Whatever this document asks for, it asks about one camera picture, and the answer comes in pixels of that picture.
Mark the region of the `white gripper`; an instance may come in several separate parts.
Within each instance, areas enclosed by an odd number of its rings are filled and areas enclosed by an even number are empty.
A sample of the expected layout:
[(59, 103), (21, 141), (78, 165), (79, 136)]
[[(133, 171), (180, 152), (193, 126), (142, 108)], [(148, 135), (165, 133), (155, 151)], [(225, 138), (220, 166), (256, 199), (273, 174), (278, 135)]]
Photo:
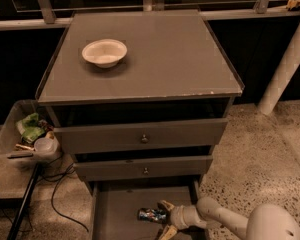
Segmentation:
[(160, 200), (158, 207), (170, 212), (170, 221), (172, 224), (165, 226), (158, 240), (171, 240), (178, 233), (178, 230), (184, 230), (190, 227), (204, 229), (207, 226), (207, 222), (199, 216), (195, 205), (174, 206), (166, 200)]

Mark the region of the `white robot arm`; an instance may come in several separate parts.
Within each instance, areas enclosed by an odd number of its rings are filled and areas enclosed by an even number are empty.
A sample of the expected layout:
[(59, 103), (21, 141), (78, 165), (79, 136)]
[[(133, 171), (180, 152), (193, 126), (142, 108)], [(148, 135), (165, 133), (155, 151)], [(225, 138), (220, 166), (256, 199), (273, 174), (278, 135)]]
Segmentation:
[(161, 200), (168, 211), (169, 223), (159, 240), (171, 240), (179, 231), (190, 227), (212, 228), (220, 223), (240, 240), (300, 240), (300, 226), (284, 208), (261, 204), (244, 217), (222, 207), (210, 197), (200, 198), (195, 205), (176, 206)]

